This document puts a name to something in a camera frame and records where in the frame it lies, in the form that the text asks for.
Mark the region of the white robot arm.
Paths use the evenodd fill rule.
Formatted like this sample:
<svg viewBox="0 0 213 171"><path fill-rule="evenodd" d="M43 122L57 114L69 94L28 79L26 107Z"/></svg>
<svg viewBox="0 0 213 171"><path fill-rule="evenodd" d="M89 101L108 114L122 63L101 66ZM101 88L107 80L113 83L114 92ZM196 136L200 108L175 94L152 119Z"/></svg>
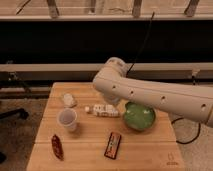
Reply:
<svg viewBox="0 0 213 171"><path fill-rule="evenodd" d="M108 103L126 99L213 127L213 87L136 80L127 71L122 59L111 57L93 78Z"/></svg>

